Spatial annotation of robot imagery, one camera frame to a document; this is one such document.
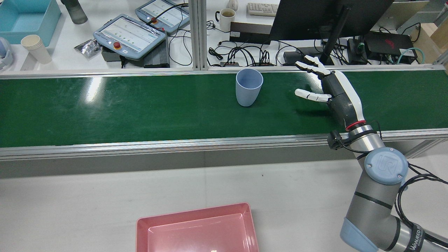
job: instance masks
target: blue bin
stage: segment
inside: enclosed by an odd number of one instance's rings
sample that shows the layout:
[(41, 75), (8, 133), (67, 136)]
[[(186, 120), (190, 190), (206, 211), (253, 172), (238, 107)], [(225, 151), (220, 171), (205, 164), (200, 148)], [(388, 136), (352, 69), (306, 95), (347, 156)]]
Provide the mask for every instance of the blue bin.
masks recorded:
[(4, 0), (0, 4), (0, 37), (20, 44), (22, 38), (36, 34), (48, 46), (59, 17), (56, 0)]

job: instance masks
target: plastic tray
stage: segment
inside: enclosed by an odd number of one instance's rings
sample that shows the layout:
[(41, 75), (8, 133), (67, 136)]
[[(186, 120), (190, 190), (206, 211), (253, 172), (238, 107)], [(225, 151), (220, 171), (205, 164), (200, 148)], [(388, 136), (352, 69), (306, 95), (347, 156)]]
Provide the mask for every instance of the plastic tray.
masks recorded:
[(59, 16), (56, 0), (4, 0), (0, 4), (0, 37), (20, 44), (22, 38), (36, 34), (48, 46)]
[(136, 252), (258, 252), (247, 203), (143, 217), (136, 240)]

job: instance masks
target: blue cable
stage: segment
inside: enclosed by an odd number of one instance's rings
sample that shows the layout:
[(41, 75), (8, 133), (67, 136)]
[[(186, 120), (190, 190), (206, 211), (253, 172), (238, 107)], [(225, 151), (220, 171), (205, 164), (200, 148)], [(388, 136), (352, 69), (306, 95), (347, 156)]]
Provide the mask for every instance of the blue cable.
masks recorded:
[(421, 49), (419, 49), (419, 48), (417, 48), (417, 47), (411, 47), (411, 48), (406, 49), (404, 52), (401, 53), (400, 57), (398, 58), (398, 60), (397, 60), (397, 62), (396, 62), (397, 65), (400, 63), (401, 58), (403, 57), (403, 55), (404, 55), (405, 53), (407, 53), (409, 50), (417, 50), (417, 51), (421, 52), (421, 53), (422, 53), (422, 56), (423, 56), (423, 59), (422, 59), (421, 64), (424, 64), (424, 63), (425, 63), (425, 53), (424, 53)]

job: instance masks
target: red ring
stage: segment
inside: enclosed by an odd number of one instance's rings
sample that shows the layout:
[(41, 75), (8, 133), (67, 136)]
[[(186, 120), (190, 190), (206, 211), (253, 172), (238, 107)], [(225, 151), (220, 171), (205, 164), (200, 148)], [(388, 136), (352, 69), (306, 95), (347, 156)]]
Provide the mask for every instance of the red ring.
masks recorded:
[(360, 121), (354, 122), (354, 123), (348, 125), (347, 128), (345, 128), (345, 131), (349, 131), (349, 128), (351, 128), (352, 126), (354, 126), (355, 124), (358, 124), (358, 123), (366, 123), (366, 121), (360, 120)]

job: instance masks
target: keyboard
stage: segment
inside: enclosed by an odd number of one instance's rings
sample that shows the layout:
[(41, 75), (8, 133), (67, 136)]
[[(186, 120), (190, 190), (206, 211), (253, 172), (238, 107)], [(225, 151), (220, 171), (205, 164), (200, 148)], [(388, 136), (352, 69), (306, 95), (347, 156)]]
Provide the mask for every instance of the keyboard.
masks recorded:
[(255, 16), (269, 16), (275, 17), (277, 14), (278, 4), (260, 4), (260, 3), (248, 3), (247, 12), (250, 15)]

